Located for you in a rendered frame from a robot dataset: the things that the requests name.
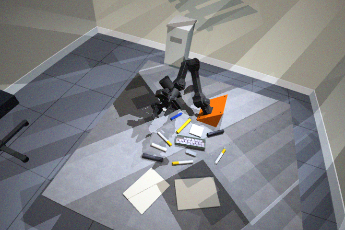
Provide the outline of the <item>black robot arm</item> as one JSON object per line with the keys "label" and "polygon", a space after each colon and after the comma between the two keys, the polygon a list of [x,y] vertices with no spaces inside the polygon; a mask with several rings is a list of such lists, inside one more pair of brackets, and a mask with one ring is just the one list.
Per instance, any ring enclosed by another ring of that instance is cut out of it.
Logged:
{"label": "black robot arm", "polygon": [[214,107],[210,106],[210,99],[206,98],[202,92],[200,76],[199,76],[200,62],[197,58],[185,60],[181,63],[180,70],[177,78],[172,82],[169,76],[162,78],[159,83],[163,89],[157,90],[155,97],[161,100],[167,98],[169,100],[170,93],[174,94],[177,98],[182,97],[179,91],[184,90],[186,86],[185,78],[187,71],[191,72],[192,82],[195,95],[192,97],[193,104],[202,109],[203,115],[211,114]]}

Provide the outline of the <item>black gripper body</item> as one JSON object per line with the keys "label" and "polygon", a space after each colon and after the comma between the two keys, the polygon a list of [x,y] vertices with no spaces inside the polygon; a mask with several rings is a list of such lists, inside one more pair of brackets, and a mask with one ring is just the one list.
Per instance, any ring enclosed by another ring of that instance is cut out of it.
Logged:
{"label": "black gripper body", "polygon": [[152,103],[152,105],[155,105],[157,107],[157,109],[162,112],[163,108],[165,107],[166,109],[168,108],[168,102],[173,101],[174,104],[177,106],[178,109],[180,109],[182,107],[182,103],[179,101],[179,99],[172,93],[170,93],[170,98],[169,100],[167,98],[161,100],[161,104],[159,103]]}

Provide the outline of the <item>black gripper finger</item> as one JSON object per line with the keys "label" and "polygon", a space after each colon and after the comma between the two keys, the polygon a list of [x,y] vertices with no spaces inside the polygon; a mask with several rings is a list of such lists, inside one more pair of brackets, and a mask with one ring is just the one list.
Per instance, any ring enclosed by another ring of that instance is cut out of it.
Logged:
{"label": "black gripper finger", "polygon": [[170,102],[168,102],[168,108],[167,108],[164,116],[167,116],[176,110],[178,110],[177,106],[174,104],[173,101],[170,101]]}
{"label": "black gripper finger", "polygon": [[153,108],[152,118],[155,118],[156,116],[161,114],[161,112],[157,109],[157,107],[155,105],[152,105],[152,108]]}

